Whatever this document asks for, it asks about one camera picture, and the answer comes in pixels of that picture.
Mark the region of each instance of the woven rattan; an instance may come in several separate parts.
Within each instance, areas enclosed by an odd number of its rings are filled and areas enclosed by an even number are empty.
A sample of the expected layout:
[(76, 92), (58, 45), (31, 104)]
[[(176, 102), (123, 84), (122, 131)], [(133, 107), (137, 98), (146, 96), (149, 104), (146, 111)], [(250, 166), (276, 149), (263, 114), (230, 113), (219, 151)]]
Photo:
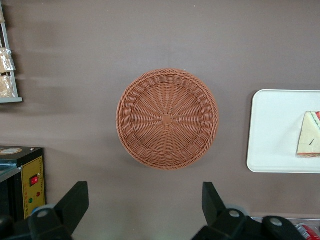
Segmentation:
[(145, 73), (123, 93), (116, 127), (122, 145), (140, 163), (162, 170), (184, 168), (212, 145), (219, 113), (197, 77), (179, 69)]

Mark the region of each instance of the packaged bread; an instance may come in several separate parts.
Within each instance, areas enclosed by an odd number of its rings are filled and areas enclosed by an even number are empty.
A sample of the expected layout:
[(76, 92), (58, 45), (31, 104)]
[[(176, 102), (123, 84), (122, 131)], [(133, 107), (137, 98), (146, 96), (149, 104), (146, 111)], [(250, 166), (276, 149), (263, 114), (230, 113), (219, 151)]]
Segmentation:
[(0, 24), (3, 24), (5, 22), (4, 13), (0, 9)]
[(12, 52), (11, 50), (0, 47), (0, 73), (6, 73), (9, 71), (14, 71), (15, 65), (12, 59)]
[(11, 76), (0, 76), (0, 98), (16, 98)]

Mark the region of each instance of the red button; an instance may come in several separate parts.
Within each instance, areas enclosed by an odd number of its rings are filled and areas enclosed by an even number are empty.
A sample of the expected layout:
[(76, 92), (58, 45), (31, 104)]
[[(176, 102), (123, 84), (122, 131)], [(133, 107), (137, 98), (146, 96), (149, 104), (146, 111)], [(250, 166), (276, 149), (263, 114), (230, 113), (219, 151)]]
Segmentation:
[(30, 186), (33, 186), (37, 183), (38, 183), (38, 176), (37, 175), (30, 178)]

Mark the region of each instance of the metal shelf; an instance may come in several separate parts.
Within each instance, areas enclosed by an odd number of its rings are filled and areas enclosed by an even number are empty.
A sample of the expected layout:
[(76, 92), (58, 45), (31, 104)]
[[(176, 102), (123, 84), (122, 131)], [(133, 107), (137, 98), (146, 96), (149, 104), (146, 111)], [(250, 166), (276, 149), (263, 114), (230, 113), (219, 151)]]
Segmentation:
[[(0, 0), (0, 10), (1, 10), (1, 13), (3, 14), (1, 0)], [(7, 35), (7, 28), (6, 28), (6, 23), (5, 22), (1, 23), (1, 28), (0, 28), (0, 47), (1, 48), (10, 49), (9, 41), (8, 41), (8, 35)], [(18, 96), (15, 73), (13, 71), (9, 71), (9, 72), (6, 72), (6, 73), (2, 74), (2, 76), (5, 76), (5, 75), (11, 77), (14, 94), (16, 96)], [(17, 102), (22, 102), (22, 101), (23, 100), (22, 100), (21, 97), (0, 97), (0, 104), (2, 104), (2, 103), (17, 103)]]

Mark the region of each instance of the white tray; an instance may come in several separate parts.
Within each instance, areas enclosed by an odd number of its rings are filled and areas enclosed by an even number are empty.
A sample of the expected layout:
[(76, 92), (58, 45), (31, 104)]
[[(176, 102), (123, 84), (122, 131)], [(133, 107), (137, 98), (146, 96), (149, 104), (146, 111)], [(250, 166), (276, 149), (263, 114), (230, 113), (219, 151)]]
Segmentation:
[(305, 112), (320, 111), (320, 91), (260, 90), (252, 100), (247, 166), (255, 173), (320, 173), (320, 157), (297, 157)]

